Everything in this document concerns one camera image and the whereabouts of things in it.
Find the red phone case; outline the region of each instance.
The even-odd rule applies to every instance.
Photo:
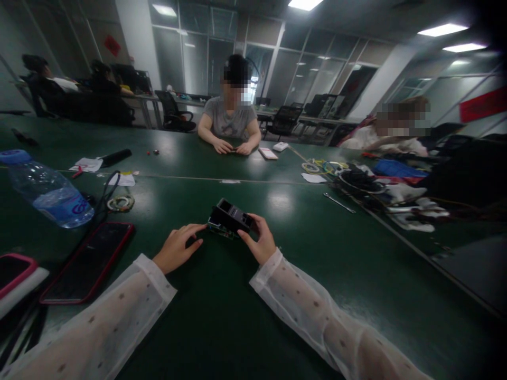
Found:
[[[102,273],[100,274],[99,278],[97,279],[97,281],[95,282],[93,287],[90,289],[90,292],[83,299],[80,299],[80,300],[44,300],[46,293],[60,279],[60,277],[62,276],[64,271],[67,269],[67,267],[81,253],[83,248],[85,246],[87,246],[88,242],[95,236],[95,234],[98,231],[100,231],[102,226],[104,226],[105,224],[129,224],[130,227],[127,230],[127,233],[125,234],[123,239],[121,240],[120,244],[118,245],[118,247],[114,251],[114,253],[111,255],[111,258],[109,259],[108,263],[106,264],[106,266],[105,266],[104,270],[102,271]],[[97,229],[93,232],[93,234],[88,239],[86,239],[86,241],[81,245],[81,247],[79,247],[79,250],[75,253],[75,255],[72,257],[72,259],[67,263],[67,265],[65,265],[65,267],[60,271],[58,276],[51,282],[51,284],[46,288],[46,290],[44,290],[44,292],[42,293],[42,295],[39,299],[39,303],[41,303],[43,305],[79,305],[80,303],[84,303],[84,302],[88,301],[88,299],[90,299],[90,297],[92,297],[94,295],[95,291],[97,290],[97,288],[99,287],[101,282],[104,280],[105,276],[107,275],[107,273],[111,269],[111,266],[112,266],[116,256],[120,253],[121,249],[127,243],[128,238],[133,234],[133,232],[134,232],[134,225],[132,223],[106,222],[106,223],[102,223],[100,226],[98,226]]]
[[[27,261],[28,263],[30,263],[30,265],[23,272],[21,272],[20,275],[18,275],[14,280],[12,280],[6,286],[0,289],[0,299],[4,298],[11,290],[16,288],[20,283],[22,283],[28,276],[30,276],[33,272],[35,272],[35,269],[37,269],[38,267],[37,262],[32,258],[21,256],[18,255],[17,253],[8,253],[6,255],[0,256],[0,259],[5,256],[10,256],[18,260]]]

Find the bottle label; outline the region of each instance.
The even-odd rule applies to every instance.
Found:
[[[64,203],[54,207],[37,207],[37,209],[51,220],[64,221],[79,217],[88,208],[89,204],[80,193]]]

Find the plastic water bottle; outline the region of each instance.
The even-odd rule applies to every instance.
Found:
[[[26,151],[1,152],[0,161],[8,166],[13,188],[60,227],[78,227],[93,217],[95,210],[64,176],[35,162]]]

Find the blue bottle cap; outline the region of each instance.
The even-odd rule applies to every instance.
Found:
[[[14,149],[0,152],[0,161],[7,165],[22,164],[31,160],[32,157],[25,150]]]

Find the pink phone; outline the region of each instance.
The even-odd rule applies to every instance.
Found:
[[[17,253],[0,256],[0,299],[30,276],[37,266],[34,259]]]

